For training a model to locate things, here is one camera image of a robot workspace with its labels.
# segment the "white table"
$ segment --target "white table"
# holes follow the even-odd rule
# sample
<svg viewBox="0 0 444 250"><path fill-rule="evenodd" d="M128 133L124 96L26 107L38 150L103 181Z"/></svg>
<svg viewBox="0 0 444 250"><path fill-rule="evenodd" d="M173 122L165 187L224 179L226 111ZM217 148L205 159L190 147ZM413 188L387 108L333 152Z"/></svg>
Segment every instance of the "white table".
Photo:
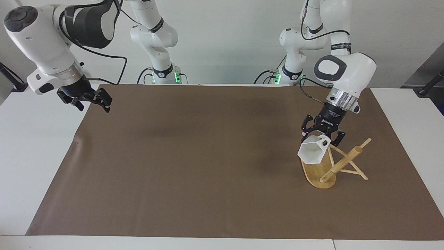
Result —
<svg viewBox="0 0 444 250"><path fill-rule="evenodd" d="M444 214L444 117L429 99L417 98L410 89L372 91L435 203ZM444 249L444 241L23 236L72 142L85 111L79 112L70 105L64 105L55 93L37 96L30 89L24 93L11 94L0 106L0 235L3 235L0 236L1 250Z"/></svg>

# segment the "black pole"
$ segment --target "black pole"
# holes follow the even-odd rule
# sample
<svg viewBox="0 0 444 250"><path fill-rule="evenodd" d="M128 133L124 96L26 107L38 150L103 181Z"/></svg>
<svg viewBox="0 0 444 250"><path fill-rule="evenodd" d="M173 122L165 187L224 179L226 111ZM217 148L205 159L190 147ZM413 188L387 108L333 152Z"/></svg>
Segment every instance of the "black pole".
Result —
<svg viewBox="0 0 444 250"><path fill-rule="evenodd" d="M415 89L415 92L418 95L426 96L428 91L433 88L438 82L442 81L444 78L444 70L441 71L435 78L433 78L430 82L428 82L424 87Z"/></svg>
<svg viewBox="0 0 444 250"><path fill-rule="evenodd" d="M11 92L23 92L27 88L28 84L19 82L0 62L0 72L14 85L14 89Z"/></svg>

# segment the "green light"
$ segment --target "green light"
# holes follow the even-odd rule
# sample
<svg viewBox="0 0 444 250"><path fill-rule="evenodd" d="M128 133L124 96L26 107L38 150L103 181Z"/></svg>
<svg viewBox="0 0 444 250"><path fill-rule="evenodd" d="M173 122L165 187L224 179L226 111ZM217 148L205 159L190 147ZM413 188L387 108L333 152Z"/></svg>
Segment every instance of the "green light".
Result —
<svg viewBox="0 0 444 250"><path fill-rule="evenodd" d="M274 79L274 83L279 84L279 82L281 81L281 77L282 77L281 74L277 73L277 78Z"/></svg>
<svg viewBox="0 0 444 250"><path fill-rule="evenodd" d="M179 83L180 82L180 75L177 74L176 72L174 72L174 76L176 77L176 82Z"/></svg>

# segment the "wooden stand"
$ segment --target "wooden stand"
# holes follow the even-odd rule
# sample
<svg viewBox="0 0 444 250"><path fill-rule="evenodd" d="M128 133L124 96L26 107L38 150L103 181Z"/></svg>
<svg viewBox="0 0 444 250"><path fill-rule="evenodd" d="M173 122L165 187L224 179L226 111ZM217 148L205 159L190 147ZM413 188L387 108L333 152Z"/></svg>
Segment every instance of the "wooden stand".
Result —
<svg viewBox="0 0 444 250"><path fill-rule="evenodd" d="M324 158L322 159L322 162L319 164L307 165L301 161L302 168L304 169L305 177L307 178L308 182L319 189L331 188L336 183L336 174L338 172L358 174L361 175L364 180L368 180L369 178L367 178L364 172L362 172L361 169L359 169L359 167L353 162L353 159L362 153L362 148L364 148L371 140L371 138L367 139L360 146L356 146L350 150L349 153L345 153L339 148L330 145L324 155ZM344 156L336 164L333 161L330 149L333 149ZM350 164L355 171L343 169L347 164Z"/></svg>

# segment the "brown table mat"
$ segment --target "brown table mat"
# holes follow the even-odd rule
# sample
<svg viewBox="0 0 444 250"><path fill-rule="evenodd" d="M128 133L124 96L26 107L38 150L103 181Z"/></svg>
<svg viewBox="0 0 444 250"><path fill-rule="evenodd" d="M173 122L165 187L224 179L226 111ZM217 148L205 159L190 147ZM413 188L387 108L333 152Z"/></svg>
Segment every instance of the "brown table mat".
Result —
<svg viewBox="0 0 444 250"><path fill-rule="evenodd" d="M339 173L329 190L307 182L296 155L302 121L321 110L298 87L107 91L111 112L89 108L27 235L444 240L444 218L369 89L340 145L373 139L355 160L369 180Z"/></svg>

